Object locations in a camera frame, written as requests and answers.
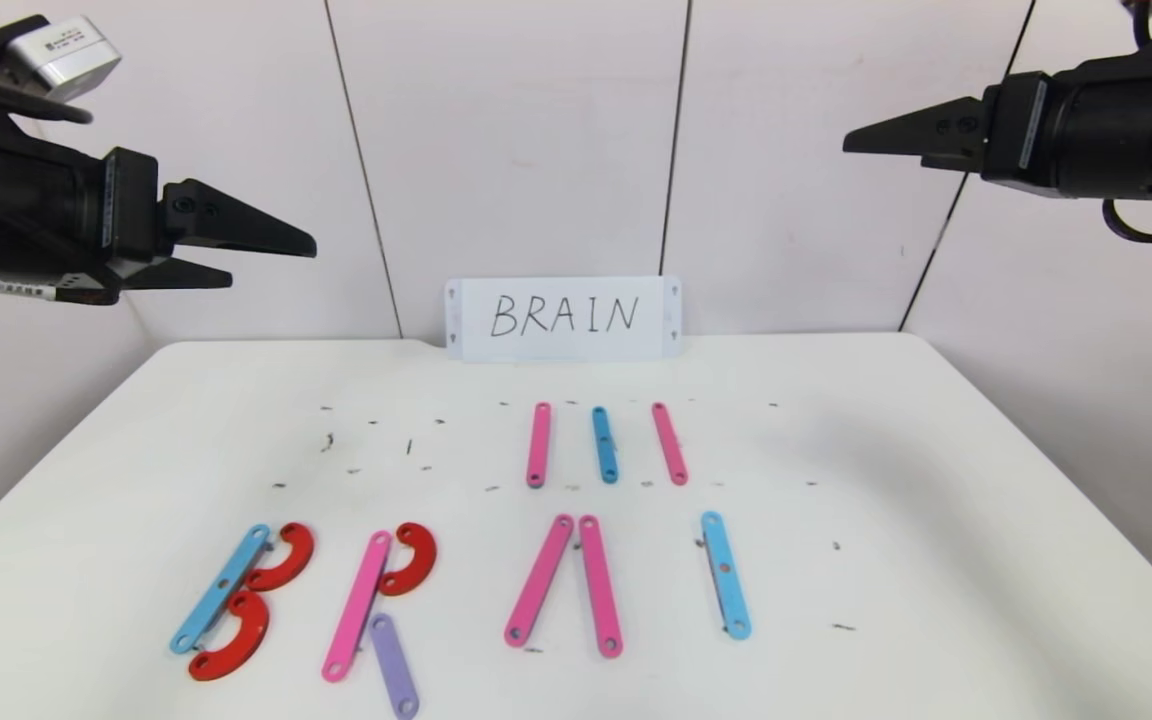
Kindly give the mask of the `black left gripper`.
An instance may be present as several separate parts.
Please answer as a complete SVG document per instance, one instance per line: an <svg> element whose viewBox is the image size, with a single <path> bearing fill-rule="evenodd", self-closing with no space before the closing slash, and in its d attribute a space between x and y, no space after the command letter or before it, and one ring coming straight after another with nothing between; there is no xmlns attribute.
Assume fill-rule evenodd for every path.
<svg viewBox="0 0 1152 720"><path fill-rule="evenodd" d="M162 187L170 247L316 258L310 233L197 179ZM223 290L229 272L156 256L156 161L0 138L0 293L109 306L124 290Z"/></svg>

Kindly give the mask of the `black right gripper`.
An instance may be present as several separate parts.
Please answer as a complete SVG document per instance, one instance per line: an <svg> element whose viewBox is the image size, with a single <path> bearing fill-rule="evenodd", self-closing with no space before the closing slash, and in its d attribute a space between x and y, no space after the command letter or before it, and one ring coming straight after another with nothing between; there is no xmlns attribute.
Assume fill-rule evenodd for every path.
<svg viewBox="0 0 1152 720"><path fill-rule="evenodd" d="M846 132L852 154L911 156L1052 199L1152 199L1152 82L1010 76L988 92Z"/></svg>

